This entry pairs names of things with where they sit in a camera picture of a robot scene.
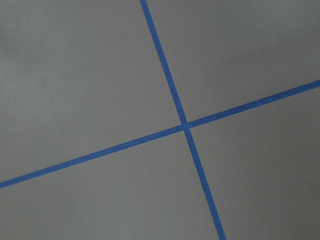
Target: blue line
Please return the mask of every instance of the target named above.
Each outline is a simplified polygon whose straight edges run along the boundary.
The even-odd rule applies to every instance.
[[[210,213],[211,213],[214,225],[215,225],[215,229],[217,231],[219,239],[226,240],[227,238],[226,238],[226,235],[224,232],[224,228],[222,227],[222,223],[221,223],[221,220],[220,220],[220,217],[218,214],[218,210],[217,210],[213,195],[211,193],[204,168],[202,167],[201,160],[200,160],[197,148],[196,148],[194,138],[192,137],[190,129],[185,129],[184,134],[185,134],[185,138],[186,138],[186,141],[188,143],[188,146],[189,146],[192,158],[193,158],[193,162],[194,162],[196,171],[198,173],[198,176],[199,176],[199,179],[201,182],[201,186],[202,186],[206,201],[207,201],[209,209],[210,209]]]
[[[56,164],[53,166],[49,166],[49,167],[46,167],[46,168],[43,168],[43,169],[40,169],[40,170],[37,170],[34,172],[27,173],[22,176],[18,176],[18,177],[0,182],[0,189],[8,187],[13,184],[21,183],[21,182],[24,182],[24,181],[27,181],[30,179],[34,179],[34,178],[40,177],[42,175],[50,174],[55,171],[59,171],[59,170],[62,170],[62,169],[65,169],[65,168],[68,168],[68,167],[71,167],[71,166],[74,166],[77,164],[88,162],[90,160],[97,159],[102,156],[113,154],[115,152],[119,152],[121,150],[128,149],[128,148],[131,148],[131,147],[134,147],[134,146],[137,146],[140,144],[144,144],[144,143],[150,142],[152,140],[163,138],[165,136],[169,136],[169,135],[172,135],[172,134],[175,134],[178,132],[182,132],[182,131],[183,131],[183,128],[181,125],[171,127],[169,129],[166,129],[163,131],[158,131],[156,133],[153,133],[153,134],[150,134],[147,136],[143,136],[143,137],[131,140],[131,141],[127,141],[127,142],[121,143],[116,146],[108,147],[106,149],[90,153],[88,155],[84,155],[84,156],[81,156],[81,157],[78,157],[78,158],[75,158],[75,159],[72,159],[69,161],[65,161],[65,162],[62,162],[62,163],[59,163],[59,164]]]
[[[153,39],[153,42],[154,42],[154,46],[155,46],[156,52],[158,53],[158,57],[159,57],[159,60],[161,62],[161,66],[162,66],[162,69],[163,69],[163,72],[164,72],[164,75],[165,75],[165,79],[166,79],[166,81],[167,81],[167,83],[169,85],[169,89],[170,89],[170,92],[171,92],[171,95],[172,95],[172,98],[173,98],[173,101],[174,101],[174,105],[175,105],[176,111],[177,111],[177,113],[179,115],[181,123],[182,124],[186,124],[187,123],[187,118],[186,118],[185,112],[183,110],[183,107],[182,107],[182,104],[181,104],[181,101],[180,101],[180,98],[179,98],[179,95],[178,95],[174,80],[172,78],[172,75],[171,75],[171,72],[170,72],[170,69],[169,69],[169,66],[168,66],[168,63],[167,63],[167,59],[165,57],[164,51],[162,49],[162,46],[161,46],[157,31],[156,31],[156,27],[154,25],[154,21],[152,20],[152,17],[151,17],[147,2],[145,0],[140,0],[140,3],[141,3],[141,6],[142,6],[142,10],[144,12],[144,16],[145,16],[146,22],[147,22],[147,24],[149,26],[149,30],[150,30],[150,33],[151,33],[151,36],[152,36],[152,39]]]
[[[222,119],[222,118],[226,118],[228,116],[231,116],[231,115],[234,115],[237,113],[241,113],[241,112],[244,112],[244,111],[247,111],[247,110],[268,104],[268,103],[272,103],[272,102],[275,102],[275,101],[278,101],[278,100],[281,100],[281,99],[284,99],[284,98],[287,98],[287,97],[290,97],[290,96],[293,96],[293,95],[296,95],[299,93],[303,93],[303,92],[306,92],[306,91],[309,91],[309,90],[312,90],[312,89],[315,89],[318,87],[320,87],[320,80],[313,81],[313,82],[307,83],[305,85],[298,86],[293,89],[289,89],[287,91],[280,92],[280,93],[277,93],[277,94],[274,94],[271,96],[267,96],[265,98],[262,98],[262,99],[259,99],[259,100],[253,101],[253,102],[249,102],[249,103],[241,105],[241,106],[237,106],[237,107],[225,110],[225,111],[221,111],[221,112],[218,112],[218,113],[191,121],[188,124],[190,125],[190,128],[194,128],[194,127],[197,127],[197,126],[200,126],[203,124],[207,124],[207,123],[210,123],[210,122]],[[74,166],[74,165],[77,165],[77,164],[80,164],[83,162],[87,162],[87,161],[90,161],[90,160],[93,160],[93,159],[96,159],[96,158],[99,158],[102,156],[106,156],[108,154],[112,154],[112,153],[115,153],[115,152],[118,152],[118,151],[121,151],[124,149],[128,149],[128,148],[140,145],[140,144],[144,144],[144,143],[156,140],[156,139],[160,139],[160,138],[163,138],[163,137],[166,137],[166,136],[178,133],[178,132],[182,132],[182,131],[184,131],[184,129],[185,128],[182,125],[175,126],[175,127],[172,127],[172,128],[169,128],[169,129],[166,129],[163,131],[159,131],[159,132],[147,135],[147,136],[143,136],[143,137],[131,140],[131,141],[127,141],[122,144],[112,146],[112,147],[109,147],[109,148],[106,148],[106,149],[103,149],[103,150],[100,150],[100,151],[97,151],[97,152],[94,152],[94,153],[91,153],[91,154],[88,154],[85,156],[81,156],[81,157],[78,157],[78,158],[75,158],[75,159],[72,159],[72,160],[69,160],[66,162],[62,162],[57,165],[53,165],[53,166],[50,166],[50,167],[47,167],[47,168],[44,168],[41,170],[37,170],[37,171],[31,172],[31,173],[28,173],[28,174],[25,174],[22,176],[18,176],[18,177],[0,182],[0,189],[4,188],[4,187],[8,187],[13,184],[17,184],[17,183],[26,181],[26,180],[40,177],[42,175],[46,175],[46,174],[49,174],[49,173],[52,173],[52,172],[55,172],[58,170],[62,170],[62,169],[65,169],[65,168],[68,168],[68,167],[71,167],[71,166]]]
[[[225,232],[224,232],[224,229],[222,227],[222,224],[221,224],[221,221],[220,221],[220,218],[219,218],[219,215],[218,215],[218,211],[217,211],[213,196],[211,194],[211,191],[210,191],[210,188],[209,188],[209,184],[208,184],[204,169],[202,167],[202,164],[201,164],[201,161],[200,161],[200,158],[199,158],[199,154],[198,154],[194,139],[193,139],[192,134],[190,132],[190,126],[189,126],[189,124],[187,122],[187,118],[186,118],[184,109],[182,107],[182,104],[181,104],[181,101],[180,101],[180,98],[179,98],[179,95],[178,95],[174,80],[172,78],[172,75],[171,75],[171,72],[170,72],[170,69],[169,69],[169,66],[168,66],[164,51],[163,51],[163,49],[161,47],[161,43],[160,43],[157,31],[156,31],[156,27],[155,27],[154,22],[152,20],[152,17],[151,17],[147,2],[146,2],[146,0],[140,0],[140,2],[141,2],[142,10],[144,12],[144,16],[145,16],[146,22],[147,22],[147,24],[149,26],[149,30],[150,30],[150,33],[151,33],[151,36],[152,36],[152,39],[153,39],[153,42],[154,42],[155,49],[156,49],[156,51],[158,53],[158,56],[159,56],[159,59],[160,59],[160,62],[161,62],[162,68],[163,68],[163,72],[164,72],[166,81],[167,81],[168,86],[169,86],[170,91],[171,91],[171,95],[172,95],[172,98],[173,98],[173,101],[174,101],[174,104],[175,104],[175,108],[177,110],[177,113],[178,113],[179,118],[180,118],[181,125],[183,127],[183,131],[184,131],[184,134],[185,134],[185,137],[186,137],[186,140],[187,140],[187,143],[188,143],[188,146],[189,146],[192,158],[193,158],[193,162],[194,162],[196,171],[198,173],[198,176],[199,176],[199,179],[200,179],[200,182],[201,182],[201,185],[202,185],[202,189],[204,191],[204,195],[205,195],[206,201],[208,203],[208,206],[209,206],[209,209],[210,209],[210,212],[211,212],[211,216],[212,216],[216,231],[218,233],[218,236],[219,236],[220,240],[226,240]]]
[[[289,90],[286,90],[283,92],[279,92],[277,94],[267,96],[267,97],[261,98],[259,100],[255,100],[255,101],[252,101],[252,102],[240,105],[240,106],[236,106],[234,108],[231,108],[231,109],[228,109],[225,111],[221,111],[221,112],[209,115],[209,116],[205,116],[203,118],[189,122],[189,126],[190,126],[190,128],[194,128],[199,125],[203,125],[203,124],[207,124],[207,123],[219,120],[219,119],[223,119],[223,118],[229,117],[231,115],[238,114],[238,113],[250,110],[250,109],[254,109],[254,108],[260,107],[262,105],[266,105],[266,104],[269,104],[269,103],[272,103],[272,102],[275,102],[275,101],[278,101],[278,100],[281,100],[281,99],[284,99],[284,98],[287,98],[287,97],[290,97],[290,96],[293,96],[293,95],[296,95],[299,93],[303,93],[305,91],[312,90],[312,89],[315,89],[318,87],[320,87],[320,80],[313,81],[313,82],[310,82],[310,83],[307,83],[307,84],[304,84],[304,85],[301,85],[301,86],[298,86],[298,87],[295,87],[295,88],[292,88],[292,89],[289,89]]]

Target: floor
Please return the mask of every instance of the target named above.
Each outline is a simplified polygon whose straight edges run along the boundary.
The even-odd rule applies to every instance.
[[[1,5],[1,240],[320,238],[320,1]]]

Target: blue tape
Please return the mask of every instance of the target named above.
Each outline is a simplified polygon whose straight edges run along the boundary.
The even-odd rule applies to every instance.
[[[167,63],[167,59],[166,59],[164,51],[162,49],[157,31],[156,31],[156,27],[154,25],[154,21],[152,20],[147,2],[145,0],[141,0],[140,3],[141,3],[142,10],[144,12],[144,16],[145,16],[146,22],[148,24],[152,39],[153,39],[153,43],[154,43],[156,52],[158,53],[158,57],[161,62],[161,66],[162,66],[162,69],[163,69],[163,72],[165,75],[165,79],[168,83],[176,111],[179,115],[181,123],[187,124],[187,118],[186,118],[185,112],[183,110],[183,107],[182,107],[182,104],[181,104],[181,101],[180,101],[180,98],[179,98],[179,95],[177,92],[177,88],[176,88],[174,80],[172,78],[172,75],[171,75],[171,72],[170,72],[170,69],[169,69],[169,66]]]
[[[262,106],[262,105],[265,105],[268,103],[272,103],[272,102],[275,102],[275,101],[278,101],[278,100],[281,100],[284,98],[288,98],[290,96],[293,96],[293,95],[296,95],[299,93],[303,93],[303,92],[306,92],[306,91],[309,91],[309,90],[312,90],[312,89],[315,89],[318,87],[320,87],[320,80],[313,81],[313,82],[307,83],[305,85],[298,86],[298,87],[295,87],[295,88],[292,88],[287,91],[283,91],[283,92],[280,92],[280,93],[277,93],[277,94],[274,94],[271,96],[267,96],[265,98],[261,98],[259,100],[252,101],[247,104],[243,104],[243,105],[240,105],[240,106],[237,106],[237,107],[225,110],[225,111],[221,111],[221,112],[218,112],[218,113],[215,113],[215,114],[203,117],[203,118],[199,118],[197,120],[189,122],[188,125],[190,128],[194,128],[194,127],[197,127],[197,126],[200,126],[203,124],[207,124],[207,123],[210,123],[210,122],[222,119],[222,118],[226,118],[226,117],[234,115],[234,114],[238,114],[238,113],[241,113],[241,112],[253,109],[253,108],[257,108],[259,106]],[[68,168],[68,167],[71,167],[71,166],[74,166],[74,165],[77,165],[80,163],[84,163],[84,162],[87,162],[87,161],[90,161],[90,160],[93,160],[93,159],[96,159],[96,158],[99,158],[102,156],[106,156],[108,154],[112,154],[112,153],[115,153],[115,152],[118,152],[118,151],[121,151],[124,149],[128,149],[128,148],[140,145],[140,144],[144,144],[144,143],[156,140],[156,139],[160,139],[160,138],[163,138],[163,137],[166,137],[166,136],[178,133],[178,132],[182,132],[182,131],[184,131],[185,128],[186,127],[182,126],[182,125],[175,126],[175,127],[172,127],[172,128],[169,128],[169,129],[166,129],[163,131],[159,131],[159,132],[147,135],[147,136],[143,136],[143,137],[131,140],[131,141],[127,141],[122,144],[112,146],[112,147],[109,147],[109,148],[106,148],[106,149],[103,149],[103,150],[100,150],[100,151],[97,151],[97,152],[94,152],[94,153],[91,153],[91,154],[88,154],[85,156],[81,156],[81,157],[78,157],[78,158],[75,158],[75,159],[72,159],[69,161],[65,161],[65,162],[59,163],[57,165],[53,165],[53,166],[46,167],[44,169],[37,170],[37,171],[31,172],[31,173],[28,173],[28,174],[25,174],[22,176],[18,176],[18,177],[0,182],[0,189],[4,188],[4,187],[8,187],[13,184],[17,184],[17,183],[29,180],[29,179],[40,177],[42,175],[46,175],[46,174],[49,174],[49,173],[52,173],[52,172],[55,172],[58,170],[62,170],[62,169],[65,169],[65,168]]]
[[[181,101],[180,101],[180,98],[179,98],[179,95],[178,95],[178,91],[176,89],[174,80],[172,78],[172,75],[171,75],[171,72],[170,72],[170,69],[169,69],[169,66],[168,66],[164,51],[163,51],[163,49],[161,47],[161,43],[160,43],[157,31],[156,31],[156,27],[155,27],[154,22],[152,20],[152,17],[151,17],[147,2],[146,2],[146,0],[140,0],[140,3],[141,3],[141,6],[142,6],[142,10],[144,12],[144,16],[145,16],[146,22],[147,22],[147,24],[149,26],[149,30],[150,30],[150,33],[151,33],[151,36],[152,36],[152,39],[153,39],[153,42],[154,42],[154,46],[155,46],[156,52],[157,52],[159,60],[161,62],[161,65],[162,65],[162,68],[163,68],[163,72],[164,72],[166,81],[168,83],[168,86],[169,86],[169,89],[170,89],[170,92],[171,92],[171,95],[172,95],[172,98],[173,98],[173,101],[174,101],[174,105],[175,105],[176,111],[177,111],[177,113],[179,115],[180,122],[181,122],[181,125],[182,125],[183,130],[184,130],[184,134],[185,134],[185,137],[186,137],[186,140],[187,140],[187,143],[188,143],[188,146],[189,146],[192,158],[193,158],[193,162],[194,162],[196,171],[198,173],[198,176],[199,176],[199,179],[200,179],[200,182],[201,182],[201,185],[202,185],[202,189],[204,191],[204,195],[205,195],[206,201],[208,203],[208,206],[209,206],[209,209],[210,209],[210,212],[211,212],[211,216],[212,216],[216,231],[218,233],[218,236],[219,236],[220,240],[226,240],[225,232],[224,232],[224,229],[222,227],[222,224],[221,224],[221,221],[220,221],[220,218],[219,218],[219,215],[218,215],[218,211],[217,211],[213,196],[211,194],[211,191],[210,191],[210,188],[209,188],[209,184],[208,184],[204,169],[202,167],[202,164],[201,164],[201,161],[200,161],[200,158],[199,158],[199,154],[198,154],[194,139],[193,139],[192,134],[190,132],[190,127],[189,127],[189,124],[187,122],[187,118],[186,118],[184,109],[182,107],[182,104],[181,104]]]
[[[204,171],[204,168],[202,167],[201,161],[200,161],[200,157],[196,148],[196,144],[194,141],[194,138],[192,137],[192,134],[190,132],[190,129],[185,129],[184,130],[184,135],[186,138],[186,141],[188,143],[192,158],[193,158],[193,162],[196,168],[196,171],[198,173],[200,182],[201,182],[201,186],[206,198],[206,201],[208,203],[209,206],[209,210],[215,225],[215,229],[217,231],[217,234],[219,236],[220,240],[226,240],[226,235],[224,232],[224,228],[222,227],[222,223],[218,214],[218,210],[213,198],[213,195],[211,193],[208,181],[207,181],[207,177]]]
[[[106,156],[109,154],[113,154],[113,153],[119,152],[124,149],[128,149],[128,148],[140,145],[140,144],[150,142],[155,139],[163,138],[165,136],[169,136],[169,135],[181,132],[181,131],[183,131],[183,128],[181,125],[179,125],[179,126],[171,127],[169,129],[166,129],[163,131],[158,131],[156,133],[153,133],[153,134],[150,134],[147,136],[143,136],[143,137],[131,140],[131,141],[127,141],[127,142],[121,143],[116,146],[108,147],[106,149],[90,153],[88,155],[84,155],[84,156],[81,156],[81,157],[78,157],[78,158],[75,158],[75,159],[72,159],[69,161],[65,161],[65,162],[62,162],[62,163],[59,163],[59,164],[56,164],[53,166],[49,166],[49,167],[46,167],[46,168],[43,168],[43,169],[40,169],[40,170],[37,170],[34,172],[27,173],[22,176],[18,176],[18,177],[0,182],[0,189],[2,189],[4,187],[8,187],[13,184],[21,183],[21,182],[24,182],[24,181],[27,181],[30,179],[34,179],[34,178],[40,177],[42,175],[50,174],[50,173],[53,173],[58,170],[66,169],[66,168],[69,168],[69,167],[77,165],[77,164],[88,162],[90,160],[97,159],[97,158],[100,158],[100,157],[103,157],[103,156]]]
[[[272,103],[272,102],[275,102],[275,101],[278,101],[278,100],[281,100],[281,99],[284,99],[284,98],[287,98],[287,97],[290,97],[290,96],[293,96],[293,95],[296,95],[299,93],[303,93],[305,91],[312,90],[312,89],[315,89],[318,87],[320,87],[320,80],[313,81],[313,82],[310,82],[310,83],[307,83],[307,84],[304,84],[304,85],[301,85],[301,86],[298,86],[298,87],[295,87],[295,88],[292,88],[292,89],[289,89],[289,90],[286,90],[283,92],[279,92],[277,94],[267,96],[267,97],[261,98],[259,100],[255,100],[255,101],[252,101],[252,102],[240,105],[240,106],[236,106],[234,108],[231,108],[231,109],[228,109],[225,111],[221,111],[221,112],[209,115],[209,116],[205,116],[203,118],[189,122],[189,126],[190,126],[190,128],[194,128],[199,125],[203,125],[203,124],[207,124],[207,123],[219,120],[219,119],[223,119],[223,118],[229,117],[231,115],[238,114],[238,113],[250,110],[250,109],[254,109],[254,108],[260,107],[262,105],[266,105],[266,104],[269,104],[269,103]]]

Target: blue painter's tape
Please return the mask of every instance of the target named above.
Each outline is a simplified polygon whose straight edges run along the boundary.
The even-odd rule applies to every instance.
[[[280,92],[280,93],[277,93],[277,94],[274,94],[271,96],[267,96],[265,98],[262,98],[262,99],[259,99],[256,101],[249,102],[244,105],[240,105],[240,106],[237,106],[237,107],[225,110],[225,111],[221,111],[221,112],[218,112],[218,113],[191,121],[188,123],[188,125],[175,126],[175,127],[163,130],[163,131],[159,131],[159,132],[147,135],[147,136],[143,136],[143,137],[116,145],[116,146],[106,148],[101,151],[97,151],[97,152],[94,152],[94,153],[91,153],[91,154],[88,154],[85,156],[81,156],[81,157],[78,157],[78,158],[75,158],[75,159],[72,159],[72,160],[69,160],[66,162],[59,163],[57,165],[46,167],[41,170],[37,170],[37,171],[31,172],[31,173],[28,173],[28,174],[25,174],[22,176],[18,176],[18,177],[0,182],[0,189],[4,188],[4,187],[8,187],[13,184],[17,184],[17,183],[29,180],[29,179],[40,177],[42,175],[46,175],[46,174],[49,174],[49,173],[52,173],[52,172],[55,172],[55,171],[58,171],[61,169],[65,169],[65,168],[68,168],[68,167],[71,167],[71,166],[74,166],[74,165],[77,165],[77,164],[80,164],[83,162],[87,162],[87,161],[90,161],[90,160],[93,160],[93,159],[96,159],[96,158],[99,158],[102,156],[106,156],[108,154],[112,154],[112,153],[115,153],[115,152],[118,152],[118,151],[121,151],[124,149],[128,149],[128,148],[140,145],[140,144],[144,144],[144,143],[150,142],[152,140],[156,140],[156,139],[163,138],[163,137],[166,137],[166,136],[178,133],[178,132],[182,132],[182,131],[189,129],[189,127],[194,128],[194,127],[197,127],[197,126],[200,126],[203,124],[207,124],[207,123],[210,123],[210,122],[222,119],[222,118],[226,118],[228,116],[238,114],[238,113],[241,113],[241,112],[244,112],[244,111],[247,111],[247,110],[268,104],[268,103],[272,103],[272,102],[275,102],[275,101],[278,101],[278,100],[281,100],[281,99],[284,99],[284,98],[287,98],[287,97],[290,97],[290,96],[293,96],[293,95],[296,95],[299,93],[303,93],[303,92],[318,88],[318,87],[320,87],[320,80],[313,81],[313,82],[307,83],[302,86],[298,86],[298,87],[295,87],[295,88],[292,88],[292,89],[289,89],[289,90],[286,90],[286,91],[283,91],[283,92]]]
[[[182,107],[182,104],[181,104],[181,101],[180,101],[180,98],[179,98],[179,95],[178,95],[178,91],[176,89],[174,80],[172,78],[172,75],[171,75],[171,72],[170,72],[170,69],[169,69],[169,66],[168,66],[168,63],[167,63],[167,59],[166,59],[165,53],[164,53],[164,51],[162,49],[162,46],[161,46],[157,31],[156,31],[156,27],[154,25],[154,21],[152,20],[152,17],[151,17],[147,2],[145,0],[141,0],[140,3],[141,3],[142,10],[143,10],[146,22],[148,24],[148,27],[149,27],[149,30],[150,30],[150,33],[151,33],[151,36],[152,36],[152,39],[153,39],[153,43],[154,43],[156,52],[158,53],[158,57],[159,57],[159,60],[161,62],[161,66],[163,68],[163,72],[164,72],[166,81],[168,83],[168,86],[169,86],[169,89],[170,89],[170,92],[171,92],[171,95],[172,95],[172,98],[173,98],[173,101],[174,101],[174,105],[175,105],[176,111],[177,111],[177,113],[179,115],[181,123],[182,124],[186,124],[187,123],[186,115],[185,115],[185,112],[183,110],[183,107]]]
[[[212,196],[204,168],[202,167],[194,138],[192,137],[190,129],[185,129],[184,134],[185,134],[186,141],[188,143],[188,146],[189,146],[192,158],[193,158],[193,162],[194,162],[196,171],[198,173],[198,176],[199,176],[199,179],[200,179],[200,182],[202,185],[202,189],[203,189],[206,201],[207,201],[209,209],[210,209],[210,213],[211,213],[217,234],[218,234],[220,240],[226,240],[227,238],[226,238],[226,235],[224,232],[224,228],[221,224],[218,210],[217,210],[214,198]]]
[[[127,142],[121,143],[116,146],[108,147],[106,149],[90,153],[88,155],[84,155],[84,156],[81,156],[81,157],[78,157],[78,158],[75,158],[75,159],[72,159],[69,161],[65,161],[65,162],[62,162],[62,163],[59,163],[59,164],[56,164],[53,166],[49,166],[49,167],[46,167],[46,168],[43,168],[43,169],[40,169],[40,170],[37,170],[34,172],[30,172],[30,173],[22,175],[22,176],[18,176],[18,177],[0,182],[0,189],[8,187],[13,184],[21,183],[21,182],[24,182],[24,181],[27,181],[30,179],[34,179],[34,178],[40,177],[42,175],[50,174],[55,171],[62,170],[62,169],[65,169],[65,168],[68,168],[68,167],[71,167],[71,166],[74,166],[77,164],[88,162],[90,160],[97,159],[102,156],[113,154],[115,152],[118,152],[118,151],[121,151],[124,149],[132,148],[134,146],[144,144],[144,143],[150,142],[152,140],[163,138],[165,136],[169,136],[169,135],[172,135],[172,134],[175,134],[178,132],[182,132],[182,131],[183,131],[183,128],[181,125],[179,125],[179,126],[171,127],[169,129],[159,131],[159,132],[147,135],[147,136],[143,136],[143,137],[131,140],[131,141],[127,141]]]
[[[290,96],[293,96],[293,95],[296,95],[299,93],[303,93],[305,91],[312,90],[312,89],[315,89],[318,87],[320,87],[320,80],[313,81],[313,82],[310,82],[310,83],[307,83],[307,84],[304,84],[304,85],[301,85],[301,86],[298,86],[298,87],[295,87],[295,88],[292,88],[292,89],[289,89],[289,90],[286,90],[283,92],[279,92],[279,93],[271,95],[271,96],[261,98],[259,100],[255,100],[255,101],[252,101],[252,102],[240,105],[240,106],[236,106],[234,108],[231,108],[231,109],[228,109],[225,111],[221,111],[221,112],[218,112],[218,113],[191,121],[191,122],[189,122],[189,127],[194,128],[199,125],[207,124],[207,123],[210,123],[210,122],[213,122],[213,121],[216,121],[219,119],[223,119],[228,116],[238,114],[238,113],[241,113],[241,112],[253,109],[253,108],[257,108],[259,106],[269,104],[269,103],[272,103],[272,102],[275,102],[275,101],[278,101],[278,100],[281,100],[281,99],[284,99],[284,98],[287,98],[287,97],[290,97]]]

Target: gray surface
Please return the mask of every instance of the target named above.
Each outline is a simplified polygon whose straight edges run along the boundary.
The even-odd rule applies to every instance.
[[[189,121],[320,78],[319,1],[148,0]],[[179,124],[139,1],[2,1],[0,181]],[[228,240],[317,240],[316,89],[193,128]],[[217,240],[182,133],[0,189],[4,240]]]
[[[179,124],[138,1],[5,1],[0,181]]]
[[[0,216],[2,240],[218,239],[183,133],[3,188]]]
[[[189,121],[320,77],[318,0],[149,0]]]
[[[192,129],[228,240],[320,239],[320,89]]]

